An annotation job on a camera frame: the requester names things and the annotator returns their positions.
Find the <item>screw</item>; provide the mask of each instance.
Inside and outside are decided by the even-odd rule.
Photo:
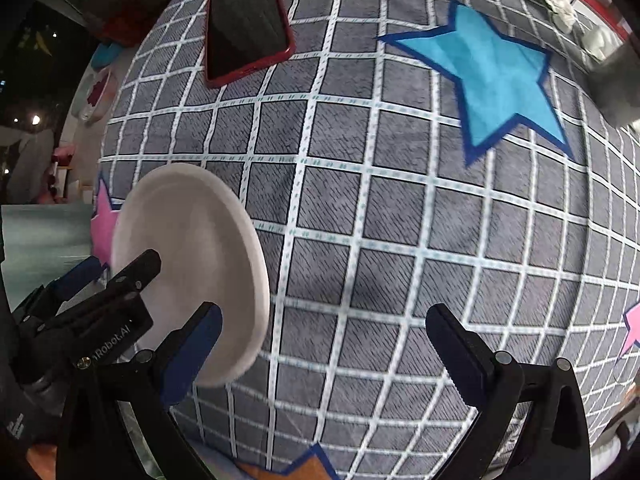
[[[83,357],[76,363],[76,368],[79,370],[86,370],[89,366],[91,366],[90,357]]]
[[[567,361],[564,357],[559,358],[556,361],[556,364],[558,365],[558,368],[560,368],[565,372],[568,372],[571,369],[571,363]]]
[[[153,350],[141,350],[135,355],[134,359],[139,363],[148,363],[149,361],[151,361],[151,359],[153,359],[153,357]]]
[[[501,365],[508,365],[513,360],[513,358],[508,352],[500,350],[499,352],[495,353],[495,360],[498,361]]]

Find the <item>black phone screen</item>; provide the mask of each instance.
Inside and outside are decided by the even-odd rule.
[[[207,76],[214,79],[287,48],[278,0],[209,0]]]

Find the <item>pink star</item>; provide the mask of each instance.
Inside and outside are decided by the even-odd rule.
[[[103,265],[111,265],[111,241],[118,213],[119,211],[113,209],[107,186],[100,176],[98,194],[95,197],[95,213],[91,218],[91,240],[94,244],[92,252]]]
[[[620,356],[626,354],[633,345],[640,344],[640,303],[636,303],[625,312],[625,324],[629,332],[622,345]]]

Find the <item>blue star print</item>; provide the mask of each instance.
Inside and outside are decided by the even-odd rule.
[[[454,81],[467,166],[517,124],[535,130],[573,158],[542,86],[548,50],[501,34],[486,16],[456,0],[450,2],[447,25],[378,39]]]

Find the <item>gray checkered tablecloth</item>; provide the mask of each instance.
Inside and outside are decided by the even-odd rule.
[[[452,83],[374,39],[445,23],[448,0],[284,1],[292,59],[208,90],[206,0],[173,0],[104,136],[116,202],[153,168],[200,165],[246,205],[267,261],[262,352],[194,389],[185,434],[274,469],[321,442],[341,478],[432,474],[474,417],[422,328],[443,301],[494,349],[574,362],[593,440],[640,356],[616,363],[639,290],[640,145],[582,91],[577,37],[525,0],[461,0],[553,51],[546,90],[576,158],[521,127],[465,169]]]

